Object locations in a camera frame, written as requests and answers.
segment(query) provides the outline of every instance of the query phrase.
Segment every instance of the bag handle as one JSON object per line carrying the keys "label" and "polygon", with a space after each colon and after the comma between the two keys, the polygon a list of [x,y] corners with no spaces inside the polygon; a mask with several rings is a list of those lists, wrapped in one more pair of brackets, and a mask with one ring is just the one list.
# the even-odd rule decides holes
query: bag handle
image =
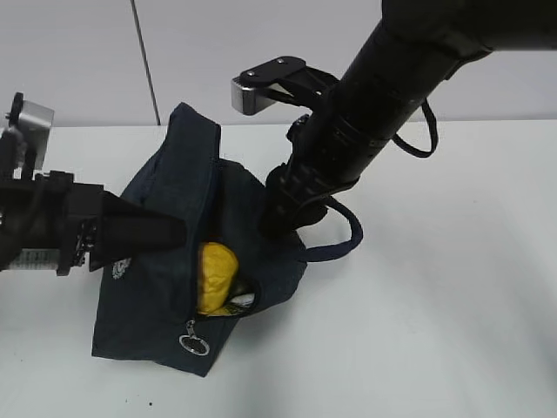
{"label": "bag handle", "polygon": [[299,261],[306,263],[320,263],[323,261],[338,260],[350,253],[354,248],[359,246],[364,238],[364,230],[359,223],[358,218],[350,209],[338,202],[332,196],[325,198],[323,201],[325,206],[330,207],[334,211],[340,213],[348,220],[352,236],[348,241],[330,246],[315,246],[314,248],[307,248],[299,255]]}

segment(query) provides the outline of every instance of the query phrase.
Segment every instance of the metal bracket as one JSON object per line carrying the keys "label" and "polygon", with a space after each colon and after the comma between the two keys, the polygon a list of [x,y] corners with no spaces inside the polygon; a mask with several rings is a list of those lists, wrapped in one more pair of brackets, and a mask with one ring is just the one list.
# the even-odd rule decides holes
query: metal bracket
{"label": "metal bracket", "polygon": [[277,102],[317,110],[338,79],[296,57],[278,57],[232,80],[232,107],[251,116]]}
{"label": "metal bracket", "polygon": [[[16,128],[22,133],[23,140],[27,145],[27,152],[31,151],[34,154],[33,168],[42,170],[50,128],[54,120],[54,111],[40,104],[23,100],[23,93],[16,93],[11,111],[6,118],[10,127]],[[18,164],[28,162],[29,160],[17,161]]]}

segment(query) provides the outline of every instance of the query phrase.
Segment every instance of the logo on bag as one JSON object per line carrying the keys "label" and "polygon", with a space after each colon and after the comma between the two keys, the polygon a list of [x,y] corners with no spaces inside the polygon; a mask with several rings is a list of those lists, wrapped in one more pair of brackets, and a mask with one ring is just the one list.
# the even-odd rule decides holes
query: logo on bag
{"label": "logo on bag", "polygon": [[114,263],[114,266],[112,266],[112,278],[114,280],[122,279],[130,264],[131,259],[120,260],[118,263]]}

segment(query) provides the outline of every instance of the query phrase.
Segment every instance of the zipper pull ring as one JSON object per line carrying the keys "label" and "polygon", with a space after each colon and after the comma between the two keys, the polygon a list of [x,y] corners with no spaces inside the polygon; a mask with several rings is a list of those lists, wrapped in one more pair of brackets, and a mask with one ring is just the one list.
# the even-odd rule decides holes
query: zipper pull ring
{"label": "zipper pull ring", "polygon": [[189,353],[198,355],[199,357],[205,357],[209,354],[211,348],[207,341],[199,338],[195,334],[195,320],[188,320],[185,324],[185,331],[187,335],[180,335],[178,337],[178,342],[180,345]]}

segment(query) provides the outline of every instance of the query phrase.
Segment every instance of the bag strap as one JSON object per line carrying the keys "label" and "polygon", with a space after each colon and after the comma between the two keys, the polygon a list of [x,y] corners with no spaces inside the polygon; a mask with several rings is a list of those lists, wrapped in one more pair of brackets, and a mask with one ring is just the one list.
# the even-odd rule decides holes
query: bag strap
{"label": "bag strap", "polygon": [[424,112],[424,116],[426,116],[426,122],[429,128],[429,135],[431,136],[431,140],[432,140],[431,151],[422,151],[419,150],[418,148],[414,148],[413,146],[408,144],[403,138],[401,138],[399,134],[396,134],[393,137],[393,142],[397,146],[402,148],[402,150],[408,152],[410,155],[413,155],[414,157],[430,158],[435,152],[435,150],[437,150],[437,145],[439,144],[439,133],[437,131],[437,119],[433,114],[431,106],[429,105],[429,103],[427,103],[427,100],[425,100],[424,103],[422,104],[421,110]]}
{"label": "bag strap", "polygon": [[359,223],[358,218],[350,209],[338,202],[332,196],[323,200],[325,206],[330,207],[334,211],[340,213],[348,220],[352,236],[348,241],[331,246],[315,246],[314,248],[307,248],[299,255],[299,260],[306,263],[320,263],[323,261],[338,260],[351,252],[354,248],[359,246],[364,238],[364,230]]}

